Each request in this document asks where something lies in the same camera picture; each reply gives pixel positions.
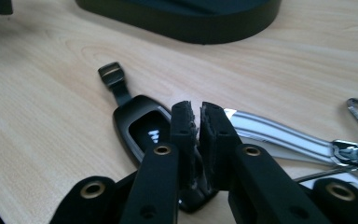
black rubber strap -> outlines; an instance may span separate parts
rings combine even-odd
[[[107,64],[98,69],[98,73],[105,86],[115,95],[118,106],[132,99],[124,80],[124,71],[119,63]]]

black plastic base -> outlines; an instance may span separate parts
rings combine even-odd
[[[223,44],[255,35],[278,14],[281,0],[76,0],[86,9],[195,44]]]

printed logo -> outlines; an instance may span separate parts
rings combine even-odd
[[[158,143],[158,134],[159,134],[158,130],[150,131],[150,132],[148,132],[148,134],[152,138],[154,143]]]

wood grain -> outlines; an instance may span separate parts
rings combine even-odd
[[[191,45],[80,9],[14,0],[0,16],[0,216],[48,223],[79,180],[135,170],[112,125],[117,107],[97,69],[118,61],[133,95],[167,107],[202,101],[273,119],[326,140],[358,142],[345,101],[358,97],[358,1],[284,0],[265,31]],[[327,167],[278,160],[292,177]],[[233,223],[220,193],[179,223]]]

key fob case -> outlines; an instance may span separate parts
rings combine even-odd
[[[170,142],[171,112],[147,96],[132,98],[119,63],[110,63],[101,67],[98,72],[118,104],[113,114],[115,129],[128,154],[139,165],[145,150],[159,142]],[[179,192],[179,207],[185,212],[197,211],[217,193],[208,189],[204,175],[197,177],[197,182],[197,188],[182,189]]]

